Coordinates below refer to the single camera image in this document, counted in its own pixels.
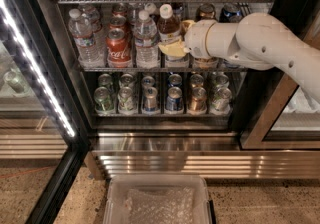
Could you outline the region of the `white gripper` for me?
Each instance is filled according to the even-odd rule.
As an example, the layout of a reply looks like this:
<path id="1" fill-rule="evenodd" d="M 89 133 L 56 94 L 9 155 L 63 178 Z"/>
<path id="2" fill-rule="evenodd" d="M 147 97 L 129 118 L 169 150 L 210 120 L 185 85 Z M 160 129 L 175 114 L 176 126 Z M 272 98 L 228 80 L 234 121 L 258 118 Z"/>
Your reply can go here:
<path id="1" fill-rule="evenodd" d="M 210 59 L 212 55 L 207 50 L 207 35 L 211 27 L 216 24 L 215 20 L 200 20 L 195 23 L 194 20 L 183 20 L 181 22 L 183 31 L 186 32 L 183 41 L 178 40 L 171 43 L 159 43 L 158 47 L 162 53 L 167 56 L 181 58 L 188 51 L 185 45 L 190 49 L 190 54 L 194 58 Z"/>

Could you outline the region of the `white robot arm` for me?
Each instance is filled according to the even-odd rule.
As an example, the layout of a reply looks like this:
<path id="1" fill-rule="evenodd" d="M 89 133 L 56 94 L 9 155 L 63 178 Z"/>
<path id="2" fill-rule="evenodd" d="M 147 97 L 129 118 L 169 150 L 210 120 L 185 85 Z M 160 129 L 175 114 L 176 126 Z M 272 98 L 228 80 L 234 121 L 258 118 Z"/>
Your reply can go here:
<path id="1" fill-rule="evenodd" d="M 160 43 L 159 48 L 172 57 L 218 57 L 255 70 L 276 67 L 320 101 L 320 50 L 266 13 L 250 14 L 238 23 L 201 20 L 188 28 L 183 39 Z"/>

